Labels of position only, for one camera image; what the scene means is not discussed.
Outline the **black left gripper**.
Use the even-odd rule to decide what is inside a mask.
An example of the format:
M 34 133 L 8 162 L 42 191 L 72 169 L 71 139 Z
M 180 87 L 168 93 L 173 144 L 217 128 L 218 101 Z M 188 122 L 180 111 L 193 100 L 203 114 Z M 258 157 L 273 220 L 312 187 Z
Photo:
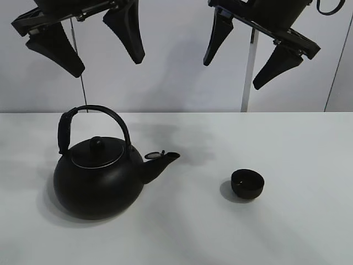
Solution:
M 145 51 L 139 25 L 139 1 L 67 0 L 35 3 L 36 8 L 20 15 L 11 25 L 21 36 L 29 33 L 26 43 L 28 49 L 49 58 L 73 77 L 80 77 L 85 66 L 71 45 L 61 21 L 76 17 L 82 22 L 105 10 L 109 11 L 103 16 L 103 22 L 120 39 L 133 62 L 142 63 Z

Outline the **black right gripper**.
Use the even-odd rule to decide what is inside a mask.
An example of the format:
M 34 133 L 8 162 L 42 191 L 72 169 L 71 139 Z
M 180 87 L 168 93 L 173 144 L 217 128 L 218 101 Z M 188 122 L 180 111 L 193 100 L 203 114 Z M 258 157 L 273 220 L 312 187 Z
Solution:
M 204 56 L 208 66 L 233 30 L 233 18 L 270 36 L 278 43 L 270 58 L 253 80 L 256 90 L 278 75 L 299 66 L 303 52 L 310 60 L 320 50 L 312 40 L 291 28 L 311 1 L 208 1 L 215 8 L 210 41 Z

